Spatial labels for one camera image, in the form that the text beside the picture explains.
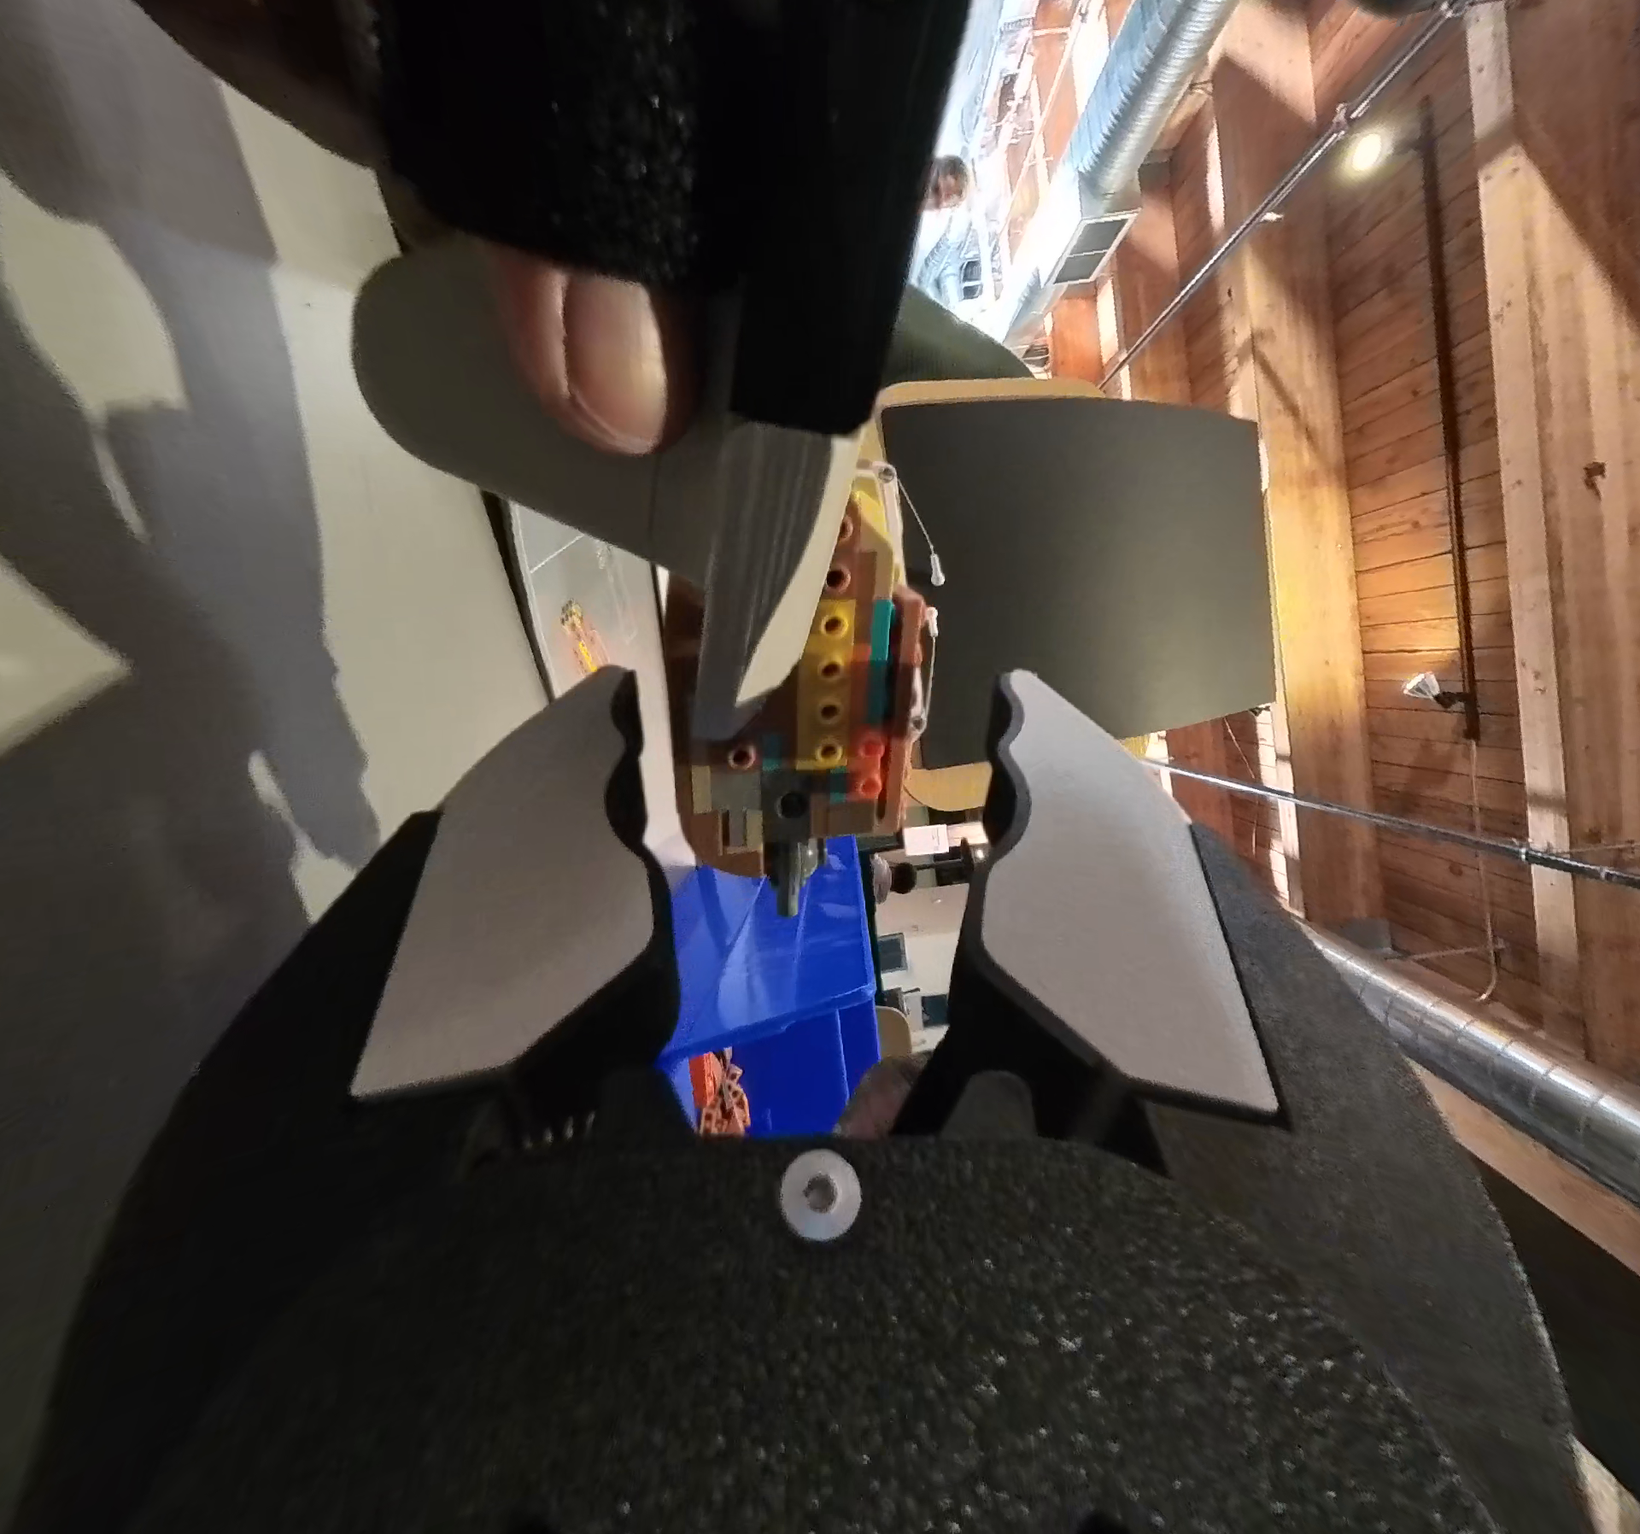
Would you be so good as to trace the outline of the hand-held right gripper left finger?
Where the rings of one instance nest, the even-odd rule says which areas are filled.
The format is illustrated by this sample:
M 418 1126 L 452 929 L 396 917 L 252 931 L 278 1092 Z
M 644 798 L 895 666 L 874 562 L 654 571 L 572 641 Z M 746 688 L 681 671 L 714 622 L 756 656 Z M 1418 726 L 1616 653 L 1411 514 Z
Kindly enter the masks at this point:
M 681 1010 L 668 878 L 645 846 L 644 724 L 609 666 L 445 796 L 350 1083 L 384 1102 L 512 1080 L 594 1102 Z

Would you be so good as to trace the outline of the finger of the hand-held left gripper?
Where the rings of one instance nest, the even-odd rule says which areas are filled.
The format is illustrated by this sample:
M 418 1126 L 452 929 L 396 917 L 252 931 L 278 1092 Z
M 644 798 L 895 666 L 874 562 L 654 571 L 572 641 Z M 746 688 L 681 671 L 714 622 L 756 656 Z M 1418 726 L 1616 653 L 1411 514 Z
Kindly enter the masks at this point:
M 857 456 L 857 434 L 727 424 L 714 477 L 695 740 L 732 740 L 794 673 L 833 564 Z

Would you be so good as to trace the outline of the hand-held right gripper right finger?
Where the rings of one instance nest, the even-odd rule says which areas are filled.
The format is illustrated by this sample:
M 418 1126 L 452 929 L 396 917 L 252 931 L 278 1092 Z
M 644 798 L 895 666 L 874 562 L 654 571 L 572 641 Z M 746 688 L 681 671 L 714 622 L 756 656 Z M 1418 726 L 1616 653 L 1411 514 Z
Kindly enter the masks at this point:
M 1076 1090 L 1206 1114 L 1281 1098 L 1192 823 L 1146 765 L 1038 675 L 994 688 L 989 858 L 953 953 L 951 1042 Z

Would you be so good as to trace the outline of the toy brick model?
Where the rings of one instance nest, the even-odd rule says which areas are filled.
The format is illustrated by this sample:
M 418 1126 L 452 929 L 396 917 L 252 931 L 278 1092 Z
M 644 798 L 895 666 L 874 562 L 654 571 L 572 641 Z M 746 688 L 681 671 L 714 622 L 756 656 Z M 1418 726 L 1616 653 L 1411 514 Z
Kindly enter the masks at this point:
M 703 598 L 671 581 L 662 649 L 674 805 L 695 861 L 799 914 L 832 841 L 895 835 L 927 724 L 936 613 L 907 581 L 891 470 L 859 472 L 789 677 L 734 735 L 690 733 Z

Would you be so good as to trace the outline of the blue plastic bin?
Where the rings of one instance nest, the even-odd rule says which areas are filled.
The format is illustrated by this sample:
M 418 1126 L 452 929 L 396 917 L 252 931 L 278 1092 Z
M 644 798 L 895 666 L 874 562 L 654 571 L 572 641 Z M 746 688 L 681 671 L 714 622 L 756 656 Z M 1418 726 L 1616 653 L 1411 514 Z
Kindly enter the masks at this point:
M 878 974 L 859 852 L 830 841 L 794 917 L 768 882 L 686 871 L 671 890 L 680 1011 L 659 1068 L 688 1121 L 690 1063 L 727 1051 L 751 1138 L 833 1133 L 879 1057 Z

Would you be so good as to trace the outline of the grey desk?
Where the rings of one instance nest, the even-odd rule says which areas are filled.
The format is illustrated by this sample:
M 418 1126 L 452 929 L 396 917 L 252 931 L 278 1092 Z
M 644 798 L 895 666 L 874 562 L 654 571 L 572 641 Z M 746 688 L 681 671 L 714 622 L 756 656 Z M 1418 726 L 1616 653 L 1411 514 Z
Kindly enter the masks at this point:
M 194 1066 L 543 704 L 478 492 L 358 395 L 394 248 L 133 0 L 3 0 L 3 567 L 112 659 L 3 745 L 3 1531 Z

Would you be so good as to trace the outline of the person's left hand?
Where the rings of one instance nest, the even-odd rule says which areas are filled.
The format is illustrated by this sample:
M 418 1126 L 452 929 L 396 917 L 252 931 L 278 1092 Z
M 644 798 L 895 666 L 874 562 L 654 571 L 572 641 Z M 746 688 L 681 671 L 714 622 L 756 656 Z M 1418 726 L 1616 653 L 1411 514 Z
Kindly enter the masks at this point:
M 485 253 L 505 349 L 563 432 L 620 458 L 685 437 L 705 376 L 702 302 L 512 248 Z

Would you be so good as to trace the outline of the instruction booklet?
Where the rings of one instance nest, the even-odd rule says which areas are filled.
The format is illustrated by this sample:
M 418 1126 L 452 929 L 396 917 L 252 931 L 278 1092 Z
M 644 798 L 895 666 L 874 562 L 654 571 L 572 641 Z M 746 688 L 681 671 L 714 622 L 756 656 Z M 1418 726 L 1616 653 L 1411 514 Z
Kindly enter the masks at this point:
M 657 741 L 668 712 L 657 569 L 497 494 L 481 499 L 545 697 L 557 702 L 606 666 L 625 670 Z

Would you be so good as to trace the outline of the pile of orange toy bricks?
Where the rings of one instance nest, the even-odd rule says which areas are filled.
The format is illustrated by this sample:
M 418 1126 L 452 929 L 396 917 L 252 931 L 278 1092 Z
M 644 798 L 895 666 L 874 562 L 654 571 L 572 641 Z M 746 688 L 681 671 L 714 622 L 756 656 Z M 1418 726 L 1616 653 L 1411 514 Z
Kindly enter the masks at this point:
M 688 1059 L 695 1133 L 702 1138 L 748 1138 L 751 1107 L 743 1068 L 731 1049 L 700 1052 Z

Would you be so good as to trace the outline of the dark green cloth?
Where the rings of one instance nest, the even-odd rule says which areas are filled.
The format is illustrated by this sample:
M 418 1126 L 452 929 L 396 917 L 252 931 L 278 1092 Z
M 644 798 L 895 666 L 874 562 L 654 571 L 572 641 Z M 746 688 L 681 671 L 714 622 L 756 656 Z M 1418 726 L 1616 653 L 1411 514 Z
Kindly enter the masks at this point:
M 1033 379 L 1011 349 L 907 287 L 895 314 L 878 390 L 920 381 Z

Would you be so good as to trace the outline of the black divider panel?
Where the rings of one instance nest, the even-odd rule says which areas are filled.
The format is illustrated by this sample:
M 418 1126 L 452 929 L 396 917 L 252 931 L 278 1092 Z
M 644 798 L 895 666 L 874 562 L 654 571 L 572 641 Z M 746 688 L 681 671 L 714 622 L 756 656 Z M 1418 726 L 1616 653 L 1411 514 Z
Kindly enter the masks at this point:
M 1260 437 L 1194 405 L 1042 379 L 883 393 L 885 460 L 943 584 L 924 757 L 985 755 L 992 692 L 1035 673 L 1115 740 L 1271 704 Z

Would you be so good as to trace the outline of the thin metal pipe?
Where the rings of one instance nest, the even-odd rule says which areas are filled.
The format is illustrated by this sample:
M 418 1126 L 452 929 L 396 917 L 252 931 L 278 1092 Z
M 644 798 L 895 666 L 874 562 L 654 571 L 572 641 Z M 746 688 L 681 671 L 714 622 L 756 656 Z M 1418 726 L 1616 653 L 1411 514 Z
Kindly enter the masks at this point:
M 1404 837 L 1418 837 L 1445 846 L 1462 847 L 1467 852 L 1486 856 L 1511 866 L 1563 873 L 1571 880 L 1582 880 L 1585 883 L 1595 883 L 1607 888 L 1638 892 L 1638 873 L 1634 870 L 1590 861 L 1587 858 L 1575 856 L 1566 849 L 1542 847 L 1529 841 L 1506 839 L 1474 829 L 1450 827 L 1445 823 L 1409 818 L 1365 806 L 1347 806 L 1342 803 L 1315 800 L 1259 781 L 1242 781 L 1165 760 L 1142 757 L 1139 764 L 1178 782 L 1211 788 L 1247 800 L 1289 806 L 1295 811 L 1322 815 L 1358 827 L 1371 827 Z

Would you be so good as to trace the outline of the smooth silver ventilation duct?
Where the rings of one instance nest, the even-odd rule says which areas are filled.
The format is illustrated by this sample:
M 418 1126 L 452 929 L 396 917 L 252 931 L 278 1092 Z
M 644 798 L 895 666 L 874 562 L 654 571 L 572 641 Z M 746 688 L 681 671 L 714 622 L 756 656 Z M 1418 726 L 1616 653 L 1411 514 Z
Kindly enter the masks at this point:
M 1638 1203 L 1638 1092 L 1527 1028 L 1460 1005 L 1382 955 L 1296 928 L 1400 1052 L 1602 1189 Z

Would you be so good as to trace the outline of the small wall air vent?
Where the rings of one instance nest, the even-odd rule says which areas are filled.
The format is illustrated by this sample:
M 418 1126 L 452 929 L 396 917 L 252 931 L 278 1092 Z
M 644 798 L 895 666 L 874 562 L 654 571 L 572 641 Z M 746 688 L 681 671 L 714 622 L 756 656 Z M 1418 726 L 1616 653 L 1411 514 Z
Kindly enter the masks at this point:
M 1136 220 L 1136 207 L 1076 214 L 1067 231 L 1055 238 L 1055 246 L 1049 255 L 1050 261 L 1043 267 L 1043 284 L 1060 290 L 1093 282 Z

